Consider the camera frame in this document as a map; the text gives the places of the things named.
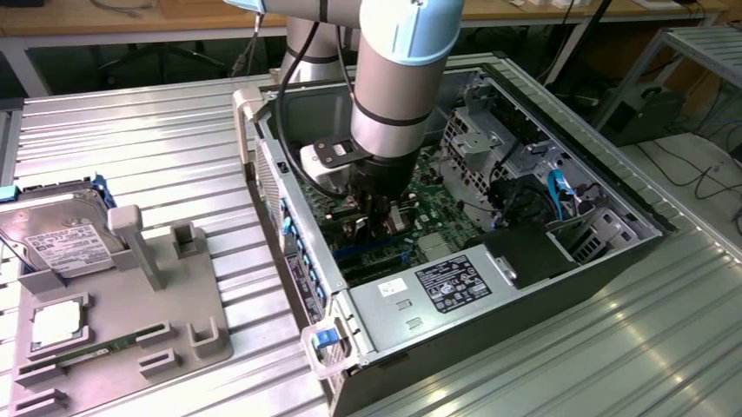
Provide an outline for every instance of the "aluminum table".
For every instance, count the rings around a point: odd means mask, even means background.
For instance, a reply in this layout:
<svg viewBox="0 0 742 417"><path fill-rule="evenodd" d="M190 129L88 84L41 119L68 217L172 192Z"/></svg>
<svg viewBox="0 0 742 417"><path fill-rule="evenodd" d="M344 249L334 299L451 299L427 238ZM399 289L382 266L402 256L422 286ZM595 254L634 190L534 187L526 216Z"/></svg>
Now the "aluminum table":
<svg viewBox="0 0 742 417"><path fill-rule="evenodd" d="M678 226L587 302L358 415L734 415L742 412L742 259L508 60L487 58ZM109 178L145 234L191 219L208 233L234 357L85 415L327 415L247 193L231 93L267 77L31 99L5 120L19 185ZM0 268L0 405L13 352L17 262Z"/></svg>

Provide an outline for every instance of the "wooden table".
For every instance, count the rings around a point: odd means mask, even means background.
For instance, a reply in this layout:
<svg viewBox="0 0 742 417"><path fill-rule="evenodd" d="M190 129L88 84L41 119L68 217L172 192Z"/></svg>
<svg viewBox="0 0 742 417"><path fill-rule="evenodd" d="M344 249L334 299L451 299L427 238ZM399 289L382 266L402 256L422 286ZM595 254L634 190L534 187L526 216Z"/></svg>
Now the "wooden table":
<svg viewBox="0 0 742 417"><path fill-rule="evenodd" d="M587 27L599 0L587 7L574 8L567 23L578 26L552 69L557 74ZM707 17L715 20L726 6L718 0L702 0ZM518 8L506 0L467 0L463 8L464 27L558 24L566 9L531 3ZM0 51L29 96L47 96L48 89L33 68L27 51L31 48L103 45L116 43L177 42L206 39L246 38L252 35L254 14L226 17L167 18L155 7L132 18L93 7L89 0L48 0L43 8L0 9ZM603 21L666 20L687 18L687 11L646 10L631 0L614 0ZM286 18L268 15L260 36L286 35Z"/></svg>

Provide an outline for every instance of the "warning label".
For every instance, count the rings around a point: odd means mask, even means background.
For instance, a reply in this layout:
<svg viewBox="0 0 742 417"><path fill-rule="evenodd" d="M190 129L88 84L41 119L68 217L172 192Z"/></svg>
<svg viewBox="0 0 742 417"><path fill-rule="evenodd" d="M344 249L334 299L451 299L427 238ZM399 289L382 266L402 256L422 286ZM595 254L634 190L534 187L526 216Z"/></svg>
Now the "warning label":
<svg viewBox="0 0 742 417"><path fill-rule="evenodd" d="M440 313L448 313L491 294L466 255L422 269L415 275Z"/></svg>
<svg viewBox="0 0 742 417"><path fill-rule="evenodd" d="M48 267L67 272L111 260L92 224L25 238Z"/></svg>

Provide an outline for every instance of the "black cable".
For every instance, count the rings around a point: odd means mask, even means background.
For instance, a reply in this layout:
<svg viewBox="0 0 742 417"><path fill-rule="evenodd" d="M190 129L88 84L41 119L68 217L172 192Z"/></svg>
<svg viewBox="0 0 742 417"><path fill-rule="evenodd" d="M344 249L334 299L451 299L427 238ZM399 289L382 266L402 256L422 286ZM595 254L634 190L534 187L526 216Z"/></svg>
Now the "black cable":
<svg viewBox="0 0 742 417"><path fill-rule="evenodd" d="M278 92L279 92L278 96L276 96L278 142L280 143L280 148L283 149L283 153L287 154L288 165L291 165L291 169L302 177L302 180L307 184L310 184L312 186L312 188L316 189L316 191L319 191L323 195L328 196L330 198L344 198L343 194L334 193L330 190L324 189L320 186L320 184L316 183L316 181L312 179L312 177L302 169L302 166L299 165L299 162L296 160L296 156L294 155L294 153L291 152L291 149L288 148L287 132L286 132L286 128L284 128L284 117L283 117L284 101L283 101L283 98L284 98L284 95L287 93L287 86L288 86L288 83L291 82L291 77L294 76L294 73L296 72L296 67L299 66L299 63L302 62L302 60L304 59L304 54L306 54L307 50L310 49L310 45L312 44L312 40L314 40L314 35L316 35L316 30L319 29L319 27L320 27L319 22L314 22L312 28L310 29L310 34L306 37L304 46L302 46L302 49L296 53L294 62L291 63L291 66L288 67L287 73L283 75L283 80L280 81L280 86L278 87Z"/></svg>
<svg viewBox="0 0 742 417"><path fill-rule="evenodd" d="M346 60L343 59L343 45L340 40L340 26L335 26L335 41L338 44L338 58L340 59L340 67L343 68L343 78L346 79L346 85L348 86L350 99L355 100L352 83L350 82L348 68L346 68Z"/></svg>
<svg viewBox="0 0 742 417"><path fill-rule="evenodd" d="M559 219L559 212L557 211L557 203L554 202L554 200L551 198L548 198L548 196L542 191L539 191L534 186L526 185L523 187L523 189L526 191L531 191L532 193L535 193L538 195L542 202L548 207L548 209L552 213L554 219Z"/></svg>
<svg viewBox="0 0 742 417"><path fill-rule="evenodd" d="M683 8L687 10L687 18L689 20L694 18L694 11L691 10L690 6L685 3L678 3Z"/></svg>
<svg viewBox="0 0 742 417"><path fill-rule="evenodd" d="M742 123L742 120L730 120L729 122L723 123L719 126L719 128L717 130L714 130L713 133L710 133L709 135L705 136L705 138L710 140L723 130L723 128L726 128L730 124L734 124L734 123Z"/></svg>
<svg viewBox="0 0 742 417"><path fill-rule="evenodd" d="M482 211L486 211L487 213L498 213L498 210L490 210L488 208L484 207L479 207L476 204L472 204L470 202L466 202L464 200L459 200L462 202L462 204L466 204L467 206L474 207L475 209L479 209Z"/></svg>
<svg viewBox="0 0 742 417"><path fill-rule="evenodd" d="M706 8L703 7L703 5L701 4L701 2L698 0L695 0L695 4L698 4L698 7L701 8L701 11L703 13L701 19L706 20Z"/></svg>
<svg viewBox="0 0 742 417"><path fill-rule="evenodd" d="M152 3L141 3L139 6L129 6L129 7L111 6L109 4L101 2L100 0L91 0L91 4L99 9L116 11L119 13L123 13L124 15L128 15L128 17L141 17L141 13L137 10L152 9L155 7Z"/></svg>
<svg viewBox="0 0 742 417"><path fill-rule="evenodd" d="M247 57L247 73L246 73L246 75L248 76L251 74L252 59L255 57L255 48L256 48L256 45L258 45L258 35L260 33L260 27L263 25L263 19L264 18L266 18L266 15L262 15L262 14L258 14L255 16L255 27L252 28L252 36L250 38L250 41L244 45L243 52L240 53L240 55L234 60L232 71L230 72L230 78L235 77L236 74L243 69L244 59L248 55L250 55L250 57Z"/></svg>
<svg viewBox="0 0 742 417"><path fill-rule="evenodd" d="M506 152L504 156L502 157L502 159L499 161L495 162L495 165L491 167L491 171L490 171L490 183L491 183L491 177L495 176L495 171L498 171L499 167L502 167L502 165L508 161L510 157L512 156L512 154L515 154L515 149L518 149L518 145L520 144L519 140L515 140L512 142L512 146L510 146L508 152Z"/></svg>
<svg viewBox="0 0 742 417"><path fill-rule="evenodd" d="M571 13L571 7L575 5L575 0L570 1L570 7L567 8L567 12L565 13L565 17L561 20L559 26L562 28L565 28L565 25L567 24L567 18L570 17L570 13ZM548 64L548 67L546 67L546 71L542 73L542 75L539 75L535 80L540 80L543 78L543 76L547 76L548 73L551 72L554 65L557 64L557 60L559 59L559 55L561 53L565 51L565 45L567 45L567 39L570 38L570 33L567 32L566 28L565 28L565 36L563 39L561 41L561 47L559 50L557 51L557 56L552 59L552 63ZM535 68L535 70L538 71L542 68L542 63L543 63L543 58L542 61L538 63L538 67Z"/></svg>
<svg viewBox="0 0 742 417"><path fill-rule="evenodd" d="M737 129L742 128L742 124L737 125L733 130L727 133L727 139L725 141L727 147L727 153L731 152L731 134L735 132Z"/></svg>
<svg viewBox="0 0 742 417"><path fill-rule="evenodd" d="M698 168L698 166L690 162L687 159L685 159L681 155L678 155L675 152L673 152L670 149L667 149L665 146L662 146L658 142L653 142L655 145L658 145L658 147L666 152L669 153L671 156L674 156L677 159L679 159L681 161L683 161L685 163L687 163L691 168L694 168L698 172L701 172L701 175L698 176L698 178L702 180L703 177L707 177L711 181L714 181L717 184L719 184L723 188L715 192L713 195L717 195L725 191L734 191L735 193L738 193L739 195L742 195L742 192L737 190L737 188L742 187L742 184L735 184L735 185L730 185L727 186L723 182L721 182L719 180L717 180L713 176L709 175L709 170L702 170L701 168ZM703 198L701 197L695 197L699 200L705 200L706 198L709 198L713 195L707 195Z"/></svg>
<svg viewBox="0 0 742 417"><path fill-rule="evenodd" d="M702 175L698 175L691 181L689 182L677 182L670 175L667 174L667 172L665 172L665 170L662 169L662 167L659 166L659 164L655 162L655 160L653 159L653 157L650 156L650 154L647 153L647 151L645 150L645 148L637 143L634 145L637 148L639 148L639 151L642 154L645 154L645 156L647 157L649 161L651 162L651 164L655 166L655 168L659 170L659 172L662 173L662 175L666 177L666 179L670 181L670 183L673 185L677 185L677 187L685 187L686 185L693 184L694 182L697 182Z"/></svg>
<svg viewBox="0 0 742 417"><path fill-rule="evenodd" d="M709 112L706 113L706 117L701 120L701 124L698 125L698 128L695 129L695 134L698 136L701 135L703 124L706 124L706 121L709 120L709 117L711 116L711 114L714 112L714 108L717 107L717 103L719 102L721 90L722 89L723 89L723 78L719 78L719 87L717 88L717 96L714 97L714 101L711 103L711 107L709 108Z"/></svg>

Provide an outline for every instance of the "circuit board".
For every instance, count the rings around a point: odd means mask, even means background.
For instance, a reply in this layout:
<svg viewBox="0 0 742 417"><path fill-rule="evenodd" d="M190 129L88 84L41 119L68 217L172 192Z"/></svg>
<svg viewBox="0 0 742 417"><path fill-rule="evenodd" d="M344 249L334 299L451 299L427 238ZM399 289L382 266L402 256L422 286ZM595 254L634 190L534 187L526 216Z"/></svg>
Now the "circuit board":
<svg viewBox="0 0 742 417"><path fill-rule="evenodd" d="M364 251L358 256L338 260L343 278L351 286L434 261L435 259L426 256L418 245L419 239L424 236L438 233L446 241L451 253L455 253L466 242L480 233L464 212L456 208L456 200L446 186L436 181L438 170L439 161L426 151L420 152L418 166L407 188L407 194L415 195L416 218L414 225L406 232L390 238L390 241L380 247ZM342 248L332 244L334 239L328 235L331 231L324 227L328 225L326 216L328 213L358 212L358 210L347 202L332 200L322 195L307 184L302 184L302 187L324 239L331 251L338 254Z"/></svg>

